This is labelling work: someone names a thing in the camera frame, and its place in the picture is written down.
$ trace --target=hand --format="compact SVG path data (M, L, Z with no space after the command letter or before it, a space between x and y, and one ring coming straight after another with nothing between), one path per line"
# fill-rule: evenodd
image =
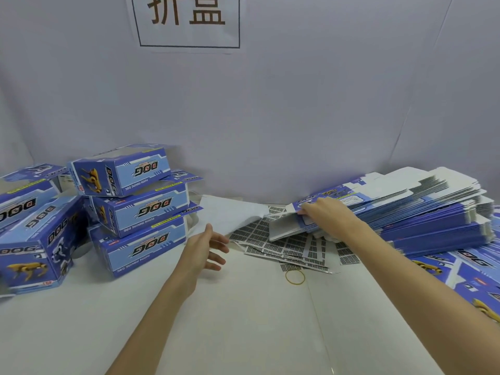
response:
M211 252L210 248L228 253L229 248L226 246L228 243L229 238L214 233L212 225L209 223L203 233L193 235L188 239L171 276L171 278L179 279L180 283L186 287L185 297L190 296L195 291L198 275L204 268L220 271L221 266L219 265L226 264L226 260L220 255Z
M308 215L332 237L345 241L348 233L363 222L346 205L331 197L319 198L315 203L305 202L298 214Z

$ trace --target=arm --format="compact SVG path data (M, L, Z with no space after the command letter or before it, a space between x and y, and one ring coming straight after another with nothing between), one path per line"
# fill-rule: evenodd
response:
M204 233L188 239L172 275L147 309L106 375L154 375L156 373L173 321L181 305L194 292L198 275L204 268L221 270L221 266L207 259L220 265L226 263L222 257L211 252L210 248L228 253L227 243L229 239L219 233L214 233L210 224L207 225Z
M500 373L500 328L359 220L341 201L302 204L328 234L355 252L447 375Z

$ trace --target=person's left arm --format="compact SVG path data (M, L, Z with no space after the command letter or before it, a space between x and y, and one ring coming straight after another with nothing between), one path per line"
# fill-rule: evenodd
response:
M172 275L165 282L106 375L154 375L173 321L184 301L194 292L200 272L220 271L226 261L210 248L228 253L229 239L207 224L184 248Z

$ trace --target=forearm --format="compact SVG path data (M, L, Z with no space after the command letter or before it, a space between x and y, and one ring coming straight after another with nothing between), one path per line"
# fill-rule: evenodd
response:
M182 281L170 277L106 375L153 375L168 334L186 298Z
M500 329L363 222L345 239L446 374L500 373Z

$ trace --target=white wall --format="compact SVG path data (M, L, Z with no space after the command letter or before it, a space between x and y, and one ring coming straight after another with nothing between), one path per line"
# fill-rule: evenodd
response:
M33 158L0 89L0 175L31 164L33 164Z
M0 0L36 160L175 143L206 191L289 202L387 163L450 0L247 0L246 51L136 47L124 0Z
M443 165L500 199L500 0L453 0L391 157Z

